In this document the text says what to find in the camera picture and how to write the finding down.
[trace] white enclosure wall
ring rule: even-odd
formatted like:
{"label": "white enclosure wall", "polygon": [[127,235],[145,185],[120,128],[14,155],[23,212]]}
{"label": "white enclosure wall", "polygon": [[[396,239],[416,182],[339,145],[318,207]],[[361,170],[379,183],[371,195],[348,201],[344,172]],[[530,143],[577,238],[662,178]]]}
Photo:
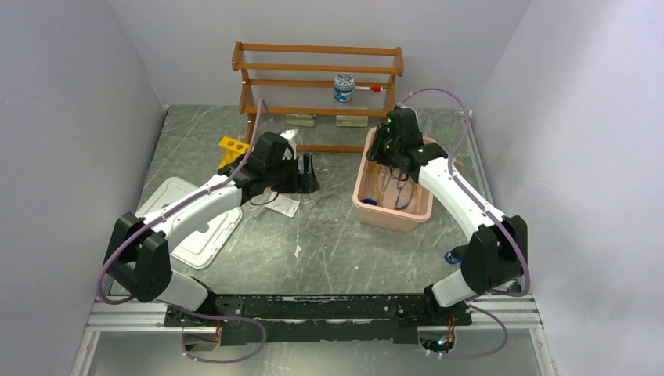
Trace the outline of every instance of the white enclosure wall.
{"label": "white enclosure wall", "polygon": [[[397,100],[441,85],[469,106],[529,0],[110,0],[164,103],[237,104],[235,42],[403,48]],[[413,100],[445,107],[440,98]]]}
{"label": "white enclosure wall", "polygon": [[662,374],[664,4],[533,0],[475,107],[560,375]]}
{"label": "white enclosure wall", "polygon": [[0,2],[0,374],[70,373],[163,116],[105,0]]}

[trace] yellow block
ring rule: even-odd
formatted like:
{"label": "yellow block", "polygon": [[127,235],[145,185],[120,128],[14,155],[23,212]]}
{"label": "yellow block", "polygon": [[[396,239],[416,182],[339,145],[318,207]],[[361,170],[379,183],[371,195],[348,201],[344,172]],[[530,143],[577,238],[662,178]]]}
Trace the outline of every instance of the yellow block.
{"label": "yellow block", "polygon": [[219,168],[222,168],[233,163],[240,155],[246,153],[249,144],[224,136],[224,138],[219,141],[219,146],[226,151],[222,163],[219,164]]}

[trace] gray marble surface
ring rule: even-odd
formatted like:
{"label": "gray marble surface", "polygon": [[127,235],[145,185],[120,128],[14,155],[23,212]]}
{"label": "gray marble surface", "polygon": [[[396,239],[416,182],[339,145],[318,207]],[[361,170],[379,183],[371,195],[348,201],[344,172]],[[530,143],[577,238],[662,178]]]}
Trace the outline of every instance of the gray marble surface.
{"label": "gray marble surface", "polygon": [[[446,150],[461,137],[460,116],[451,110],[419,110],[420,129]],[[172,106],[146,176],[140,204],[167,178],[194,185],[216,173],[223,136],[244,139],[247,119],[232,106]],[[317,117],[316,127],[286,126],[283,117],[260,131],[303,131],[304,143],[363,145],[367,128],[338,128],[333,117]],[[242,207],[244,218],[206,269],[176,260],[174,269],[201,280],[218,293],[329,294],[415,292],[455,270],[443,255],[465,242],[453,217],[437,201],[428,222],[411,233],[361,223],[352,204],[360,154],[314,154],[323,198],[313,206],[301,196],[292,219],[274,211]],[[460,173],[482,192],[471,151],[457,158]]]}

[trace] white plastic tray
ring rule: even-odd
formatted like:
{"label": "white plastic tray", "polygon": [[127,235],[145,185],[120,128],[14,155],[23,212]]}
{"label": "white plastic tray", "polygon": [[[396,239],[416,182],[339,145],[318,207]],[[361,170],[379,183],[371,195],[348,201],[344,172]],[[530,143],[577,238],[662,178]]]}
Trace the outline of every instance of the white plastic tray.
{"label": "white plastic tray", "polygon": [[[139,208],[136,216],[159,210],[193,192],[196,188],[192,183],[180,178],[168,178]],[[240,208],[222,213],[183,240],[171,251],[171,256],[194,269],[207,268],[222,250],[241,219],[242,210]]]}

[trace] plastic tub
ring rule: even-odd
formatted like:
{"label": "plastic tub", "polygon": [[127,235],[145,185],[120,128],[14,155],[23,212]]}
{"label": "plastic tub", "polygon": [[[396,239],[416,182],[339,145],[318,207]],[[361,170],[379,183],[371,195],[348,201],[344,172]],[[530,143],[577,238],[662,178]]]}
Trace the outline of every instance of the plastic tub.
{"label": "plastic tub", "polygon": [[[362,202],[362,200],[366,198],[377,201],[375,184],[376,179],[381,179],[381,177],[372,171],[372,169],[377,166],[373,162],[366,160],[366,151],[369,150],[369,147],[371,146],[371,141],[374,139],[375,132],[376,128],[372,128],[366,135],[362,162],[359,164],[359,172],[357,174],[357,180],[355,181],[355,189],[353,190],[353,204],[357,208],[357,216],[360,222],[370,223],[375,226],[387,227],[389,229],[407,233],[414,230],[420,223],[426,222],[431,218],[433,195],[431,192],[418,185],[417,189],[413,192],[410,204],[408,204],[408,207],[403,210],[384,208]],[[433,142],[433,139],[424,137],[424,143]],[[394,170],[393,172],[394,175],[399,176],[399,170]],[[390,179],[389,181],[390,183],[387,184],[387,188],[382,197],[382,204],[387,207],[395,206],[397,195],[399,193],[397,188],[398,182],[396,179]]]}

